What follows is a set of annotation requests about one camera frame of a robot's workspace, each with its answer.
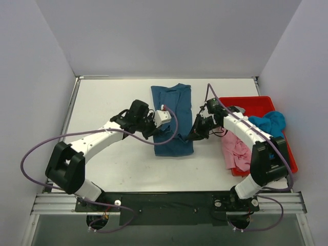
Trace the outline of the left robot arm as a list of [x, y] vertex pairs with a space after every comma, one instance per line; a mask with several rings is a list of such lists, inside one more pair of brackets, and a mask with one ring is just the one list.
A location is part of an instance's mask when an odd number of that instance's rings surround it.
[[134, 100], [129, 109], [110, 118], [97, 133], [71, 143], [59, 142], [53, 149], [45, 175], [67, 194], [86, 198], [94, 211], [104, 208], [103, 190], [86, 179], [86, 164], [111, 144], [140, 132], [145, 139], [159, 132], [171, 120], [164, 106], [152, 111], [147, 103]]

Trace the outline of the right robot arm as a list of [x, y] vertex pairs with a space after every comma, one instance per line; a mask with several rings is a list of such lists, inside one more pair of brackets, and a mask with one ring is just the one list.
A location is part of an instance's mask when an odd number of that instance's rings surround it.
[[251, 123], [235, 106], [226, 107], [212, 98], [200, 107], [194, 124], [186, 137], [188, 141], [208, 139], [210, 131], [222, 127], [238, 137], [251, 151], [250, 173], [232, 187], [229, 205], [240, 210], [247, 199], [254, 197], [267, 185], [291, 174], [286, 140], [274, 137]]

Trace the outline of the dark blue t shirt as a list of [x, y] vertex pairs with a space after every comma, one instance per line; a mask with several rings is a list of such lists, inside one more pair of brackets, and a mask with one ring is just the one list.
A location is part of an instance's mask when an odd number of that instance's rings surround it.
[[160, 133], [153, 137], [155, 143], [164, 142], [174, 136], [164, 145], [155, 145], [154, 153], [159, 157], [184, 157], [194, 153], [193, 142], [186, 140], [192, 125], [191, 86], [177, 84], [173, 87], [151, 86], [155, 110], [167, 106], [174, 112], [169, 123], [161, 126]]

